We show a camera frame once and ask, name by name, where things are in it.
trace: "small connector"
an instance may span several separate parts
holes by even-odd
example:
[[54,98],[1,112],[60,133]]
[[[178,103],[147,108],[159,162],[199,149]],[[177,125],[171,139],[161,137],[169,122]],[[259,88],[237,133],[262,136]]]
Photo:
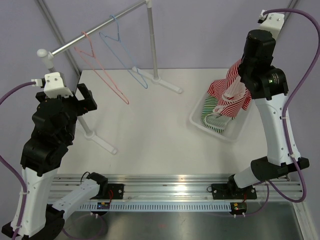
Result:
[[34,85],[32,85],[33,87],[44,87],[44,80],[45,79],[41,79],[41,78],[35,78],[35,79],[31,79],[31,82],[35,82]]
[[258,20],[259,24],[262,24],[268,17],[268,14],[264,15],[265,11],[266,10],[262,10],[262,12],[260,13],[259,20]]

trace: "metal rod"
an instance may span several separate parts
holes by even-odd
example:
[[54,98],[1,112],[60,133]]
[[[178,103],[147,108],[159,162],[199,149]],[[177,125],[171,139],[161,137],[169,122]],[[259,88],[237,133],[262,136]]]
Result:
[[[289,3],[287,8],[288,9],[294,9],[299,2],[300,2],[300,0],[291,0],[291,2]],[[291,12],[285,12],[284,13],[284,23],[286,23],[286,21],[289,18],[290,14],[291,14]]]
[[90,130],[88,124],[85,121],[85,119],[82,116],[78,116],[78,120],[79,120],[81,126],[83,127],[85,133],[87,135],[91,135],[93,133],[93,131]]
[[150,31],[150,43],[151,43],[151,54],[152,54],[152,64],[153,64],[153,77],[155,79],[159,78],[158,75],[158,64],[157,64],[157,53],[156,53],[156,41],[154,32],[154,20],[152,17],[152,7],[147,8],[148,13],[148,23]]
[[[62,36],[58,25],[53,17],[53,15],[50,12],[50,9],[48,8],[47,4],[45,3],[45,0],[34,0],[35,3],[37,4],[37,6],[39,7],[39,10],[41,11],[43,17],[45,18],[46,22],[48,23],[49,27],[51,28],[51,31],[53,33],[53,35],[55,36],[57,42],[60,45],[63,45],[66,43],[64,37]],[[76,60],[74,59],[74,57],[72,56],[70,50],[67,50],[65,52],[65,56],[67,58],[67,60],[69,61],[70,65],[72,66],[75,74],[77,75],[78,78],[80,78],[81,73],[80,73],[80,69],[79,66],[77,65]]]
[[[133,5],[127,7],[125,10],[123,10],[121,12],[118,12],[115,15],[115,18],[116,19],[120,19],[123,16],[125,16],[128,13],[132,12],[133,10],[141,7],[144,4],[146,4],[146,0],[140,0],[140,1],[136,2],[136,3],[134,3]],[[108,26],[109,24],[113,23],[114,21],[115,21],[115,19],[113,17],[110,17],[105,22],[103,22],[103,23],[95,26],[94,28],[91,28],[88,31],[86,31],[86,34],[90,36],[90,35],[98,32],[99,30],[103,29],[104,27]],[[64,51],[66,51],[67,49],[69,49],[70,47],[76,45],[77,43],[81,42],[84,39],[86,39],[86,35],[81,34],[81,35],[77,36],[76,38],[74,38],[73,40],[69,41],[68,43],[64,44],[63,46],[60,46],[59,48],[53,50],[51,53],[55,57],[58,54],[63,53]]]

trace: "white tabletop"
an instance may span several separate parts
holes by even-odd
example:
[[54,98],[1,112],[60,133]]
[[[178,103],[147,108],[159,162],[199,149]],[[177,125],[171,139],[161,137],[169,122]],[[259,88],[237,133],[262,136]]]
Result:
[[92,91],[98,105],[84,119],[118,153],[110,154],[77,130],[73,146],[61,162],[60,174],[233,174],[266,156],[265,133],[255,105],[246,129],[235,143],[221,142],[188,120],[210,83],[224,78],[227,69],[159,70],[162,79],[183,88],[182,94],[148,80],[149,88],[144,89],[126,70],[108,73],[130,105],[92,70],[84,70],[80,83]]

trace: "red and white striped shirt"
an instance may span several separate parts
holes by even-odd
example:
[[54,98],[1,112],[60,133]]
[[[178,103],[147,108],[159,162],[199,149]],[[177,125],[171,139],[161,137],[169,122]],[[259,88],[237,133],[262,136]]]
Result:
[[213,110],[214,113],[235,118],[241,108],[244,110],[248,109],[251,94],[244,83],[240,82],[241,78],[238,75],[240,62],[241,59],[230,67],[225,79],[216,80],[211,83],[207,93],[218,99],[218,105]]

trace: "black mount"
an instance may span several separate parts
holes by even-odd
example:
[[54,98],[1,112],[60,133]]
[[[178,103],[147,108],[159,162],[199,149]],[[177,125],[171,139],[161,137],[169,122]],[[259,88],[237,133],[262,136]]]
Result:
[[113,200],[122,200],[124,199],[124,189],[125,185],[121,183],[108,183],[108,178],[104,177],[103,175],[93,172],[90,173],[87,179],[92,179],[96,181],[97,184],[100,185],[99,193],[93,197],[92,199],[102,199],[102,200],[109,200],[110,195],[109,192],[112,191],[113,193]]
[[234,175],[230,176],[227,183],[211,184],[211,192],[214,200],[255,200],[257,199],[256,190],[253,186],[238,188]]

